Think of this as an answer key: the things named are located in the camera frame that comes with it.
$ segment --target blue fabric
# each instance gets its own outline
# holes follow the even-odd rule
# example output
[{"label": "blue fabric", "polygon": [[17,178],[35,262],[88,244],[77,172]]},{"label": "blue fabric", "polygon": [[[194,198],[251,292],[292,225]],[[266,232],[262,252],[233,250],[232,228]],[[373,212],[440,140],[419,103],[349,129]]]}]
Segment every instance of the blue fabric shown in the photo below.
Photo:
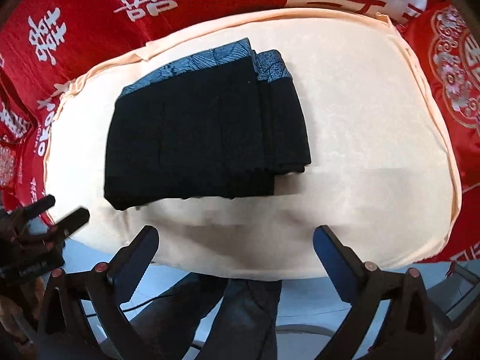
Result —
[{"label": "blue fabric", "polygon": [[248,56],[252,59],[253,67],[258,74],[258,81],[267,80],[271,83],[281,78],[291,78],[291,74],[287,70],[280,52],[270,50],[256,54],[256,52],[251,49],[248,38],[244,38],[237,42],[197,52],[196,54],[165,64],[138,81],[135,81],[133,84],[123,88],[118,98],[122,98],[148,85],[159,83],[160,81],[167,80],[182,73],[224,65]]}]

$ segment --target folded clothing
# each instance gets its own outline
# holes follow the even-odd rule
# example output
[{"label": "folded clothing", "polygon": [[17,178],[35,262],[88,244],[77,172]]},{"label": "folded clothing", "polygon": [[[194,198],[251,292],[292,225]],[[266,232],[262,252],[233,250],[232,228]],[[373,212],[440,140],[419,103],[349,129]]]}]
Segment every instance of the folded clothing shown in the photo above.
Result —
[{"label": "folded clothing", "polygon": [[164,198],[267,196],[275,175],[310,162],[280,53],[256,54],[243,39],[123,89],[107,137],[104,196],[117,210]]}]

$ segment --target dark jeans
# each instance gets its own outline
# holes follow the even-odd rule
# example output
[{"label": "dark jeans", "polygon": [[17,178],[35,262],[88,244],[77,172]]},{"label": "dark jeans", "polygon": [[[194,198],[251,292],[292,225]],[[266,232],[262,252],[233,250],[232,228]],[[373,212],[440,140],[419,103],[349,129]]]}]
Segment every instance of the dark jeans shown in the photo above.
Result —
[{"label": "dark jeans", "polygon": [[[182,360],[200,320],[222,299],[197,360],[276,360],[275,320],[282,282],[190,273],[145,307],[131,325],[165,360]],[[118,358],[110,340],[102,350]]]}]

